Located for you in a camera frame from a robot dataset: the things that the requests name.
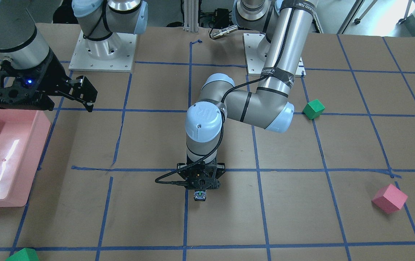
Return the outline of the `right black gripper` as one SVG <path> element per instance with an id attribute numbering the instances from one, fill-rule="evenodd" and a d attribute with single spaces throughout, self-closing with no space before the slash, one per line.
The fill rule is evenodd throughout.
<path id="1" fill-rule="evenodd" d="M 6 58 L 0 69 L 0 106 L 6 109 L 49 110 L 50 96 L 65 96 L 93 111 L 98 91 L 86 76 L 70 79 L 50 49 L 44 61 L 29 69 L 14 69 Z"/>

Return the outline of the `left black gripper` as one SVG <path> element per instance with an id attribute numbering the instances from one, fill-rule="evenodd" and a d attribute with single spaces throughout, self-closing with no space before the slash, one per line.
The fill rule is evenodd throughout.
<path id="1" fill-rule="evenodd" d="M 226 172 L 225 163 L 212 161 L 199 163 L 178 175 L 183 179 L 181 185 L 188 190 L 203 191 L 218 189 L 221 186 L 219 178 Z"/>

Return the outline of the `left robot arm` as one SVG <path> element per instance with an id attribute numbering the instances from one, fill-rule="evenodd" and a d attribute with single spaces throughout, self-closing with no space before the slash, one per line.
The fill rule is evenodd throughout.
<path id="1" fill-rule="evenodd" d="M 236 0 L 232 22 L 241 28 L 264 33 L 261 42 L 264 65 L 259 78 L 235 85 L 223 73 L 206 80 L 198 100 L 186 112 L 186 163 L 170 185 L 204 191 L 219 187 L 225 165 L 217 161 L 226 119 L 268 131 L 283 133 L 291 124 L 294 106 L 289 94 L 295 72 L 313 22 L 317 0 Z M 256 91 L 246 91 L 257 83 Z"/>

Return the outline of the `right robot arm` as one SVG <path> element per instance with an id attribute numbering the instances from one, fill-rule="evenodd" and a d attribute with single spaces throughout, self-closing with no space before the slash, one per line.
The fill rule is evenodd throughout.
<path id="1" fill-rule="evenodd" d="M 63 96 L 93 110 L 98 91 L 67 76 L 20 0 L 0 0 L 0 58 L 0 109 L 52 111 Z"/>

